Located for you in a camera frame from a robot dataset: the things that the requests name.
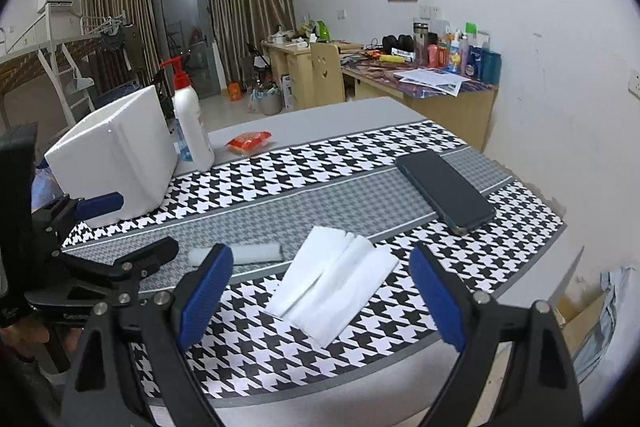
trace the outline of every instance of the green plastic object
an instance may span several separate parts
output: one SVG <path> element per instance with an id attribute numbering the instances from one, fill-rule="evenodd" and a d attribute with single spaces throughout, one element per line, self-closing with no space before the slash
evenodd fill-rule
<path id="1" fill-rule="evenodd" d="M 322 21 L 318 21 L 318 38 L 321 41 L 329 42 L 331 38 L 329 37 L 329 28 L 326 27 L 326 24 Z"/>

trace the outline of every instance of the human hand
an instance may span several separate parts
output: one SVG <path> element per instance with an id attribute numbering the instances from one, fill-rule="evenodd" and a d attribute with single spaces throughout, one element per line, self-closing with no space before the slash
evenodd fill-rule
<path id="1" fill-rule="evenodd" d="M 71 328 L 63 340 L 65 349 L 75 350 L 80 335 L 81 328 Z M 33 316 L 23 317 L 7 328 L 0 328 L 0 336 L 7 346 L 13 347 L 25 359 L 33 358 L 33 344 L 46 344 L 50 338 L 46 326 Z"/>

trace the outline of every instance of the orange bucket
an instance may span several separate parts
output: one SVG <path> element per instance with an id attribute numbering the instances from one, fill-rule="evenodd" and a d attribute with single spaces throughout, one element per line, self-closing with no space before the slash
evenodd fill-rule
<path id="1" fill-rule="evenodd" d="M 242 90 L 240 89 L 240 84 L 238 84 L 237 82 L 232 82 L 231 84 L 229 84 L 227 89 L 229 91 L 229 98 L 232 100 L 232 102 L 242 100 Z"/>

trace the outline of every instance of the bunk bed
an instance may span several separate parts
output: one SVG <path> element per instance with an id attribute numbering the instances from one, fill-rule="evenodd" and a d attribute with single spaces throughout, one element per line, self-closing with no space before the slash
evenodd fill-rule
<path id="1" fill-rule="evenodd" d="M 61 25 L 54 24 L 58 14 L 63 15 Z M 47 3 L 42 15 L 0 57 L 0 118 L 5 128 L 10 125 L 4 108 L 4 96 L 43 74 L 53 83 L 65 115 L 67 126 L 62 132 L 77 123 L 72 112 L 76 106 L 86 103 L 89 110 L 94 111 L 87 91 L 94 81 L 82 77 L 76 62 L 100 47 L 100 36 L 105 29 L 124 24 L 125 21 L 124 13 L 114 18 L 83 17 L 72 12 L 70 7 Z M 68 67 L 61 70 L 59 65 L 62 64 L 68 64 Z M 70 71 L 74 74 L 74 80 L 67 93 L 83 93 L 82 98 L 72 105 L 66 99 L 65 87 L 60 80 L 62 74 Z"/>

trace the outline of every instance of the blue gripper pad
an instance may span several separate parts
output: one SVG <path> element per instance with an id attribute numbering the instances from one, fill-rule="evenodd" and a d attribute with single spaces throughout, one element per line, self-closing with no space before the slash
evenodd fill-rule
<path id="1" fill-rule="evenodd" d="M 446 272 L 423 244 L 410 254 L 409 270 L 442 340 L 454 346 L 457 352 L 462 352 L 466 345 L 465 308 L 469 296 L 465 283 L 456 275 Z"/>
<path id="2" fill-rule="evenodd" d="M 185 274 L 174 290 L 172 324 L 183 352 L 202 340 L 234 269 L 227 245 L 215 245 L 200 267 Z"/>
<path id="3" fill-rule="evenodd" d="M 94 217 L 111 214 L 116 210 L 120 210 L 124 204 L 124 198 L 119 192 L 112 192 L 90 200 L 79 201 L 74 212 L 74 219 L 78 221 L 86 221 Z"/>

